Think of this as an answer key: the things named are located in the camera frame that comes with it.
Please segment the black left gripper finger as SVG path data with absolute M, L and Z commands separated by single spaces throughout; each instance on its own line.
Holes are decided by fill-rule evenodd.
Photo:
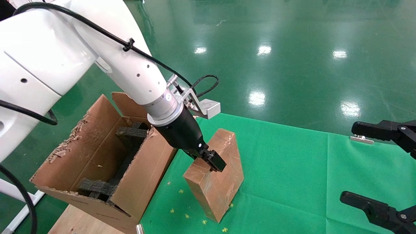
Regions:
M 215 150 L 205 150 L 205 162 L 211 167 L 211 171 L 223 172 L 227 163 Z

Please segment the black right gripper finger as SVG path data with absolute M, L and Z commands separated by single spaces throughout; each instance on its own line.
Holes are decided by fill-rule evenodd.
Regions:
M 357 121 L 352 125 L 352 133 L 382 141 L 393 141 L 416 158 L 416 120 L 403 123 L 382 120 L 378 124 Z
M 342 192 L 339 200 L 346 205 L 361 209 L 373 225 L 392 231 L 394 234 L 416 233 L 416 206 L 398 211 L 387 203 L 352 192 Z

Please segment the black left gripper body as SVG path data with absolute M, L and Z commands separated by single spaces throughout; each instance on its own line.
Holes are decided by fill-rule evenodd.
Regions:
M 181 112 L 173 122 L 156 129 L 173 148 L 183 150 L 193 159 L 210 159 L 202 131 L 190 112 Z

